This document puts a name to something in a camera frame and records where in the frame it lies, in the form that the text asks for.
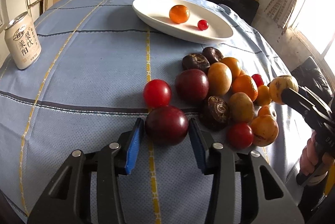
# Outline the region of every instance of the red tomato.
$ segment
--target red tomato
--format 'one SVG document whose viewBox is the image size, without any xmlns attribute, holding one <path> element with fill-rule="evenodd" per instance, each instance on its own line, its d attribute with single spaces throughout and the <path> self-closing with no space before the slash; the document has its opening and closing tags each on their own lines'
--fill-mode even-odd
<svg viewBox="0 0 335 224">
<path fill-rule="evenodd" d="M 232 126 L 228 131 L 227 140 L 233 147 L 245 149 L 251 146 L 254 140 L 254 134 L 247 123 L 238 123 Z"/>
<path fill-rule="evenodd" d="M 145 85 L 143 97 L 149 108 L 166 106 L 171 100 L 171 88 L 163 80 L 152 80 Z"/>
<path fill-rule="evenodd" d="M 198 28 L 201 31 L 204 31 L 204 30 L 208 29 L 208 22 L 206 20 L 204 20 L 204 19 L 199 20 L 199 22 L 198 22 Z"/>
<path fill-rule="evenodd" d="M 257 87 L 259 87 L 261 85 L 264 85 L 264 81 L 263 81 L 262 76 L 260 74 L 253 74 L 251 77 L 254 79 Z"/>
</svg>

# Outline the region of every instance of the white oval plate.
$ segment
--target white oval plate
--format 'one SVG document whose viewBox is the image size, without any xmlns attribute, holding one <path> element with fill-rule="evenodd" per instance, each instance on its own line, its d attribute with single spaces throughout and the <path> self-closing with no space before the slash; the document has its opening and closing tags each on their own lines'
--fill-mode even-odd
<svg viewBox="0 0 335 224">
<path fill-rule="evenodd" d="M 184 5 L 190 10 L 190 18 L 182 24 L 173 23 L 169 11 L 174 5 Z M 215 13 L 185 0 L 134 0 L 137 16 L 150 27 L 168 35 L 199 44 L 218 44 L 233 35 L 230 25 Z M 198 21 L 205 19 L 209 27 L 198 29 Z"/>
</svg>

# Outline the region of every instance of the beverage can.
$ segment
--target beverage can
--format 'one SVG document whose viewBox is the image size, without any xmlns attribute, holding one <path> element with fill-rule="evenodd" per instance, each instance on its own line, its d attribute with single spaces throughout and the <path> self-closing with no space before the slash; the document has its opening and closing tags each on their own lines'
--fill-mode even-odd
<svg viewBox="0 0 335 224">
<path fill-rule="evenodd" d="M 37 60 L 41 45 L 28 12 L 9 22 L 5 28 L 5 42 L 18 69 L 26 69 Z"/>
</svg>

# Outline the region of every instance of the human hand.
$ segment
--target human hand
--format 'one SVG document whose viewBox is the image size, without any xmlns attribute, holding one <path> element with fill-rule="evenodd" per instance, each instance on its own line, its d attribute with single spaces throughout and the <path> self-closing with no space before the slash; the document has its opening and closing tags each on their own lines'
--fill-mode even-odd
<svg viewBox="0 0 335 224">
<path fill-rule="evenodd" d="M 308 139 L 307 145 L 303 149 L 303 153 L 300 157 L 300 170 L 306 176 L 314 172 L 315 166 L 319 161 L 318 155 L 315 151 L 315 135 L 316 132 L 313 131 L 312 137 Z M 316 176 L 325 174 L 334 164 L 334 158 L 328 153 L 323 155 L 322 161 L 324 163 L 324 167 L 319 170 Z"/>
</svg>

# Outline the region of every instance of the screw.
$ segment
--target screw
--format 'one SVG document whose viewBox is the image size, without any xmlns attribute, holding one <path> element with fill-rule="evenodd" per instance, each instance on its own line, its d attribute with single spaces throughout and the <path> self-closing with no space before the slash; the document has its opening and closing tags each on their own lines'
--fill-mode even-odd
<svg viewBox="0 0 335 224">
<path fill-rule="evenodd" d="M 79 157 L 81 155 L 81 151 L 80 150 L 74 150 L 73 152 L 72 152 L 72 156 L 73 157 Z"/>
<path fill-rule="evenodd" d="M 252 150 L 250 152 L 251 156 L 258 158 L 259 156 L 261 156 L 261 154 L 257 151 L 257 150 Z"/>
<path fill-rule="evenodd" d="M 219 142 L 217 142 L 217 143 L 213 143 L 213 148 L 215 148 L 215 149 L 223 149 L 223 145 L 221 144 L 221 143 L 219 143 Z"/>
<path fill-rule="evenodd" d="M 117 148 L 120 147 L 120 145 L 119 145 L 119 143 L 117 143 L 117 142 L 113 142 L 113 143 L 110 143 L 110 144 L 109 144 L 109 147 L 110 147 L 111 149 L 117 149 Z"/>
</svg>

